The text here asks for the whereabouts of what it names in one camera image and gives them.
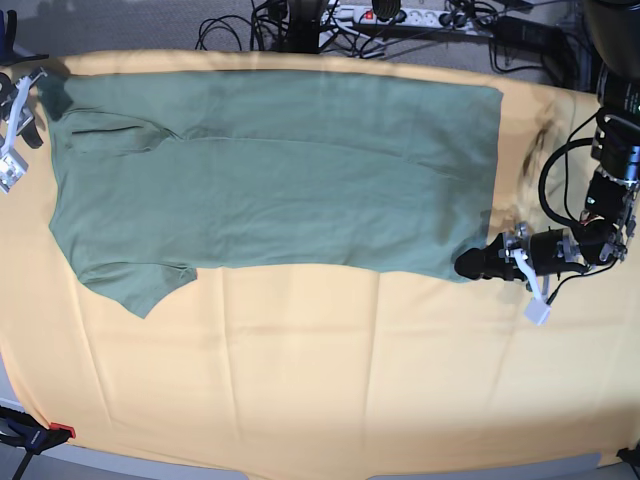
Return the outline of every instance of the cable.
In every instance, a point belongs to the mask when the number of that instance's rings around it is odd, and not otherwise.
[[[540,206],[542,207],[542,210],[547,215],[547,217],[549,217],[554,222],[566,227],[581,227],[581,224],[575,220],[559,215],[558,213],[554,212],[553,209],[549,206],[546,193],[547,177],[549,176],[551,167],[553,167],[553,165],[562,155],[564,155],[565,152],[570,152],[571,150],[579,147],[590,146],[592,143],[593,140],[591,138],[581,138],[579,140],[572,140],[571,142],[567,141],[567,143],[565,143],[562,147],[551,154],[549,159],[542,167],[542,171],[540,172],[540,181],[538,183],[538,199],[540,201]]]
[[[500,65],[498,65],[498,45],[493,39],[489,40],[489,63],[491,64],[491,69],[496,73],[514,73],[521,72],[523,70],[538,70],[549,75],[545,67],[541,65],[523,65],[521,67],[513,68],[501,67]]]
[[[243,18],[240,15],[224,15],[219,18],[207,18],[200,24],[200,28],[198,29],[198,41],[196,42],[196,46],[194,47],[195,50],[207,50],[204,45],[204,40],[206,39],[207,35],[217,28],[223,28],[233,34],[236,41],[238,42],[238,48],[240,48],[240,50],[242,51],[242,42],[240,41],[240,37],[238,36],[235,29],[231,27],[228,22],[226,22],[226,20],[228,19],[241,20],[247,25],[251,26],[251,23],[246,18]],[[218,23],[222,24],[223,27],[216,27],[216,24]]]
[[[611,270],[616,265],[616,263],[618,263],[618,259],[617,258],[611,263],[611,265],[609,265],[609,266],[607,266],[605,268],[602,268],[600,270],[597,270],[595,272],[585,273],[583,275],[571,275],[570,277],[565,278],[563,281],[560,282],[560,284],[553,291],[553,293],[549,297],[549,300],[547,300],[547,305],[551,305],[553,303],[553,301],[558,296],[558,293],[560,292],[560,288],[562,288],[562,286],[565,283],[567,283],[569,280],[573,280],[574,278],[593,277],[594,275],[599,275],[601,273],[608,272],[609,270]]]
[[[256,42],[256,30],[254,28],[255,26],[255,21],[254,21],[254,15],[257,11],[257,7],[256,7],[256,2],[255,0],[251,0],[251,22],[249,23],[249,25],[251,26],[251,37],[249,38],[249,48],[253,51],[254,47],[255,47],[255,42]],[[260,27],[258,26],[258,33],[260,34],[260,38],[262,38],[262,31],[260,30]]]
[[[571,132],[571,134],[567,138],[567,143],[570,143],[576,133],[578,133],[589,123],[591,123],[593,119],[596,118],[596,115],[598,115],[598,112],[591,115],[578,128]],[[567,212],[567,215],[571,220],[573,220],[574,222],[578,221],[573,215],[571,215],[571,212],[569,211],[569,150],[565,150],[564,152],[564,211]]]
[[[357,23],[359,23],[364,18],[365,15],[366,15],[366,12],[362,14],[362,16],[360,17],[360,20]],[[356,54],[358,53],[358,50],[359,50],[358,49],[358,40],[360,40],[360,38],[366,39],[367,43],[375,42],[377,44],[368,53],[381,51],[386,45],[386,42],[384,42],[382,40],[378,40],[378,39],[372,38],[369,35],[365,35],[363,32],[361,32],[359,30],[355,30],[355,29],[347,26],[344,22],[342,22],[341,20],[339,20],[337,18],[333,18],[333,24],[331,24],[331,25],[329,24],[328,21],[325,22],[323,24],[323,27],[325,29],[324,31],[329,31],[329,32],[332,33],[331,38],[329,38],[329,40],[327,40],[320,47],[320,52],[323,52],[323,53],[342,51],[342,52],[348,52],[349,53],[348,56],[350,56],[350,57],[355,57]],[[336,40],[338,38],[340,38],[341,36],[347,42],[349,42],[349,45],[351,46],[351,49],[348,49],[347,47],[344,47],[344,46],[342,46],[340,44],[336,44],[338,46],[338,48],[334,48],[334,49],[331,49],[331,50],[326,50],[332,44],[334,44],[336,42]]]
[[[396,23],[398,23],[398,19],[397,17],[394,17],[386,25],[385,29],[389,29],[391,26],[395,25]],[[377,26],[378,26],[378,17],[376,17],[376,27]],[[360,47],[360,52],[358,53],[358,57],[364,58],[364,49],[367,48],[367,45],[369,45],[371,42],[375,41],[376,43],[378,43],[378,40],[376,40],[377,36],[378,36],[378,33],[374,33],[371,37],[369,37],[369,39],[366,42],[364,42],[364,44],[362,44],[362,47]]]
[[[608,107],[602,107],[596,113],[596,122],[600,130],[602,130],[607,137],[611,140],[615,141],[618,144],[618,148],[624,149],[626,142],[620,137],[620,134],[616,132],[614,127],[615,122],[611,122],[611,120],[615,120],[628,129],[634,130],[637,135],[640,135],[640,125],[636,122],[635,116],[623,112],[617,109],[612,109]]]
[[[282,47],[284,45],[284,41],[287,39],[288,36],[288,28],[289,28],[289,24],[285,21],[273,21],[271,20],[271,18],[269,18],[268,15],[260,15],[258,17],[256,17],[257,21],[261,24],[261,29],[263,31],[266,31],[272,38],[273,41],[276,42],[277,45],[277,51],[281,52],[282,51]],[[269,27],[267,27],[267,25],[271,25],[273,27],[276,27],[276,33],[272,32],[271,29]]]
[[[335,0],[335,3],[333,4],[333,7],[331,8],[331,10],[329,11],[329,16],[327,17],[327,21],[324,22],[324,26],[326,27],[327,25],[331,25],[331,19],[333,18],[333,14],[336,13],[336,8],[338,7],[338,0]]]
[[[591,49],[589,47],[587,47],[584,43],[582,43],[582,40],[580,40],[580,38],[571,32],[565,32],[563,31],[563,33],[567,36],[573,39],[574,42],[576,42],[580,48],[582,48],[585,52],[587,52],[589,55],[591,55]]]
[[[554,4],[557,4],[557,3],[568,3],[568,2],[571,2],[571,1],[573,1],[573,0],[546,0],[544,2],[540,2],[540,3],[535,4],[534,7],[542,7],[542,6],[545,6],[545,5],[554,5]],[[507,7],[507,8],[505,8],[504,10],[502,10],[500,12],[489,13],[489,14],[477,17],[477,18],[474,19],[474,21],[475,22],[481,22],[481,21],[484,21],[484,20],[488,20],[490,18],[495,18],[495,17],[498,17],[500,15],[504,15],[504,14],[509,13],[509,12],[517,12],[517,11],[521,11],[521,10],[528,10],[530,8],[531,8],[531,5],[518,6],[518,7]],[[453,29],[452,26],[446,26],[446,27],[437,28],[437,29],[434,29],[434,30],[431,30],[431,31],[428,31],[428,32],[416,33],[416,34],[411,35],[411,36],[406,37],[406,38],[402,38],[402,39],[399,39],[399,40],[396,40],[396,41],[388,42],[387,43],[387,47],[391,47],[393,45],[398,45],[398,44],[400,44],[402,42],[406,42],[408,40],[419,39],[421,37],[424,37],[425,35],[431,35],[431,34],[434,34],[434,33],[443,32],[443,31],[452,30],[452,29]],[[386,60],[391,60],[392,58],[396,58],[396,57],[399,57],[399,56],[402,56],[402,55],[406,55],[407,53],[412,53],[412,52],[415,52],[415,51],[418,51],[418,50],[422,50],[424,48],[427,48],[428,46],[429,46],[429,44],[426,44],[426,45],[420,45],[420,46],[417,46],[417,47],[414,47],[414,48],[411,48],[411,49],[407,49],[404,52],[399,52],[399,53],[396,53],[394,55],[390,55],[390,56],[386,57]]]
[[[218,23],[218,22],[212,22],[211,25],[206,27],[205,31],[198,38],[198,41],[196,42],[195,49],[196,50],[208,50],[207,47],[204,44],[205,38],[207,37],[207,35],[209,33],[213,32],[214,30],[222,29],[222,30],[226,30],[227,32],[230,32],[234,36],[234,38],[236,39],[236,42],[238,42],[238,48],[240,49],[240,51],[242,51],[242,42],[240,41],[240,37],[238,36],[236,31],[231,27],[231,25],[229,25],[224,20],[219,20],[219,23],[221,23],[222,25],[216,26],[215,23]]]

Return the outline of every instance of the black cable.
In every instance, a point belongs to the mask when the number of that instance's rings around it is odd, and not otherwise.
[[[349,47],[345,47],[344,45],[340,45],[339,43],[337,43],[337,40],[341,35],[345,38],[347,42],[349,42]],[[329,52],[336,52],[340,50],[350,53],[351,51],[353,51],[354,46],[353,46],[353,42],[347,35],[351,35],[351,34],[347,32],[343,32],[341,30],[338,30],[337,32],[333,33],[333,35],[331,35],[331,38],[329,38],[329,40],[327,40],[320,46],[320,49],[318,50],[319,53],[329,53]],[[327,48],[329,48],[331,45],[336,45],[338,48],[327,50]]]
[[[537,3],[537,4],[535,4],[535,5],[534,5],[534,7],[542,7],[542,6],[545,6],[545,5],[553,5],[553,4],[556,4],[556,3],[567,3],[567,2],[571,2],[571,1],[573,1],[573,0],[546,0],[546,1],[544,1],[544,2],[541,2],[541,3]],[[490,19],[490,18],[498,17],[498,16],[500,16],[500,15],[504,15],[504,14],[509,13],[509,12],[517,12],[517,11],[521,11],[521,10],[528,10],[528,9],[530,9],[530,8],[531,8],[531,5],[518,6],[518,7],[507,7],[507,8],[505,8],[504,10],[502,10],[502,11],[500,11],[500,12],[496,12],[496,13],[489,13],[489,14],[486,14],[486,15],[483,15],[483,16],[480,16],[480,17],[477,17],[477,18],[475,18],[475,19],[474,19],[474,21],[475,21],[475,22],[484,21],[484,20],[488,20],[488,19]],[[405,38],[402,38],[402,39],[396,40],[396,41],[394,41],[394,42],[389,42],[389,43],[387,44],[387,47],[391,47],[391,46],[393,46],[393,45],[398,45],[399,43],[406,42],[406,41],[408,41],[408,40],[415,40],[415,39],[419,39],[419,38],[421,38],[421,37],[424,37],[425,35],[432,35],[432,34],[434,34],[434,33],[443,32],[443,31],[451,30],[451,29],[452,29],[452,26],[446,26],[446,27],[442,27],[442,28],[437,28],[437,29],[434,29],[434,30],[430,30],[430,31],[428,31],[428,32],[416,33],[416,34],[414,34],[414,35],[410,35],[410,36],[408,36],[408,37],[405,37]],[[396,54],[394,54],[394,55],[388,56],[388,57],[386,58],[386,60],[391,60],[392,58],[396,58],[396,57],[399,57],[399,56],[402,56],[402,55],[406,55],[407,53],[411,53],[411,52],[415,52],[415,51],[418,51],[418,50],[422,50],[422,49],[424,49],[424,48],[427,48],[428,46],[429,46],[429,44],[427,44],[427,45],[420,45],[420,46],[418,46],[418,47],[414,47],[414,48],[411,48],[411,49],[405,50],[404,52],[399,52],[399,53],[396,53]]]
[[[560,292],[560,288],[562,288],[562,286],[565,283],[567,283],[569,280],[573,280],[574,278],[593,277],[594,275],[599,275],[601,273],[608,272],[613,267],[615,267],[616,263],[618,263],[618,259],[617,258],[609,266],[607,266],[605,268],[601,268],[600,270],[597,270],[595,272],[585,273],[585,274],[582,274],[582,275],[571,275],[570,277],[565,278],[563,281],[560,282],[560,284],[553,291],[553,293],[549,297],[549,300],[547,300],[547,305],[551,305],[553,303],[553,301],[558,296],[558,293]]]
[[[596,118],[596,115],[598,115],[598,112],[591,115],[578,128],[571,132],[571,134],[567,138],[567,143],[570,143],[576,133],[578,133],[589,123],[591,123],[591,121]],[[567,212],[567,215],[571,220],[573,220],[574,222],[578,221],[573,215],[571,215],[571,212],[569,211],[569,150],[565,150],[564,152],[564,211]]]
[[[395,18],[392,18],[391,21],[387,24],[386,28],[388,29],[389,27],[391,27],[391,25],[394,25],[398,23],[397,20]],[[378,17],[376,17],[376,27],[378,26]],[[369,45],[371,42],[373,42],[373,39],[376,38],[376,36],[378,35],[377,32],[374,32],[374,34],[372,36],[370,36],[366,42],[364,42],[362,44],[362,47],[360,47],[360,52],[358,53],[358,56],[360,58],[364,58],[364,49],[367,48],[367,45]]]
[[[362,21],[362,19],[364,18],[364,16],[367,14],[367,12],[363,13],[362,15],[360,15],[360,19],[358,20],[358,23],[360,23]],[[338,35],[343,35],[345,40],[347,40],[349,42],[349,44],[351,45],[351,53],[350,53],[350,57],[355,57],[356,56],[356,51],[358,50],[358,40],[360,40],[360,36],[362,35],[362,32],[358,31],[357,35],[350,33],[350,32],[345,32],[342,29],[340,29],[340,33]],[[355,38],[353,40],[351,40],[347,35],[353,35]]]
[[[491,5],[490,3],[483,2],[482,0],[476,0],[474,2],[474,7],[473,8],[474,8],[475,12],[480,12],[480,13],[485,13],[485,14],[495,15],[495,14],[500,13],[500,12],[498,12],[498,9],[495,6]]]
[[[329,12],[329,16],[327,17],[327,21],[324,22],[324,26],[325,27],[328,26],[328,25],[331,25],[331,20],[333,19],[334,13],[336,13],[336,8],[337,7],[338,7],[338,0],[336,0],[336,3],[333,4],[333,8]]]
[[[264,33],[263,30],[266,30],[267,32],[269,32],[269,34],[271,35],[271,37],[273,39],[276,39],[276,35],[273,34],[273,32],[271,32],[271,30],[269,30],[268,28],[266,28],[266,26],[264,24],[267,25],[273,25],[274,27],[277,27],[279,31],[282,31],[282,27],[284,25],[287,26],[287,31],[284,32],[284,36],[282,37],[282,43],[284,43],[287,39],[287,36],[289,34],[288,31],[288,23],[284,22],[284,18],[283,17],[279,17],[278,21],[274,21],[271,19],[271,17],[269,17],[269,15],[258,15],[258,12],[261,10],[265,10],[268,9],[269,7],[275,6],[279,3],[284,2],[285,0],[266,0],[264,3],[262,3],[261,5],[254,7],[253,11],[251,12],[251,50],[254,50],[254,45],[257,41],[258,44],[258,50],[259,51],[264,51],[265,50],[265,43],[264,43]],[[278,45],[278,50],[282,51],[282,45]]]
[[[589,47],[587,47],[584,43],[582,43],[582,40],[580,40],[580,38],[577,35],[575,35],[575,34],[573,34],[571,32],[564,32],[563,31],[563,33],[567,37],[572,38],[573,41],[576,42],[580,46],[580,48],[582,48],[585,52],[587,52],[589,55],[591,55],[591,49]]]
[[[547,177],[549,176],[549,171],[551,167],[558,161],[558,159],[564,155],[565,152],[570,152],[573,149],[579,147],[587,147],[593,143],[591,138],[581,138],[579,140],[572,140],[571,142],[565,143],[562,147],[557,149],[555,152],[551,154],[549,159],[546,161],[544,166],[542,167],[542,171],[540,172],[540,180],[538,183],[538,200],[540,201],[540,206],[544,213],[556,223],[564,225],[566,227],[581,227],[582,225],[570,218],[563,217],[558,213],[554,212],[553,209],[549,206],[549,202],[547,201]]]
[[[249,38],[249,48],[251,49],[251,51],[253,51],[255,49],[255,43],[256,43],[256,29],[255,27],[255,21],[254,21],[254,15],[257,11],[257,7],[256,7],[256,2],[255,0],[251,0],[251,34],[250,34],[250,38]]]
[[[514,73],[521,72],[523,70],[539,70],[545,71],[544,67],[540,65],[523,65],[521,67],[504,68],[498,65],[498,45],[491,39],[489,40],[489,63],[491,69],[496,73]]]
[[[209,35],[209,33],[218,29],[222,29],[230,32],[233,35],[233,37],[236,39],[236,42],[238,42],[238,48],[240,49],[240,51],[242,51],[242,42],[240,41],[240,37],[238,36],[238,33],[231,27],[231,25],[229,25],[224,20],[218,20],[217,22],[212,22],[211,25],[207,26],[207,28],[202,33],[202,35],[200,35],[200,37],[198,38],[195,49],[208,50],[204,44],[204,40],[207,37],[207,35]]]
[[[608,107],[600,108],[596,113],[596,122],[600,130],[609,137],[609,140],[617,143],[619,149],[625,149],[627,142],[625,142],[616,131],[614,127],[616,122],[624,125],[628,129],[635,130],[636,134],[640,136],[640,125],[638,125],[635,116],[618,109]]]
[[[251,23],[246,18],[243,18],[240,15],[223,15],[222,17],[218,17],[218,18],[207,18],[202,23],[200,23],[200,28],[198,29],[198,41],[196,42],[195,49],[206,50],[206,47],[204,46],[204,40],[207,34],[213,31],[214,28],[212,28],[211,30],[209,29],[211,27],[214,27],[217,23],[221,23],[225,25],[228,28],[228,31],[230,31],[234,35],[236,41],[238,42],[238,46],[240,50],[242,50],[242,42],[240,41],[240,37],[238,36],[235,29],[226,22],[226,20],[228,19],[241,20],[247,25],[251,26]]]

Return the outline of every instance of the power strip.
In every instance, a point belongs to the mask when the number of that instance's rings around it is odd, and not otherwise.
[[[387,33],[419,33],[420,31],[441,31],[442,33],[453,33],[461,35],[471,35],[480,37],[491,37],[491,33],[486,30],[476,28],[471,21],[453,27],[451,23],[451,12],[445,10],[433,10],[429,8],[403,8],[402,12],[406,17],[396,21],[387,29]],[[389,23],[376,17],[370,7],[363,5],[340,5],[335,17],[339,20],[352,22],[355,28],[360,27],[381,27]]]

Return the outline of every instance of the red clamp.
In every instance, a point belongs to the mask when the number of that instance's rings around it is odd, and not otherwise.
[[[59,423],[52,423],[49,425],[49,430],[66,430],[71,433],[71,438],[76,438],[76,430],[73,427],[68,427]]]

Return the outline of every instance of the t-shirt sleeve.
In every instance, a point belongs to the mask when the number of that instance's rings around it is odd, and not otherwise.
[[[197,278],[196,270],[149,263],[109,263],[78,276],[90,290],[145,318],[160,300]]]

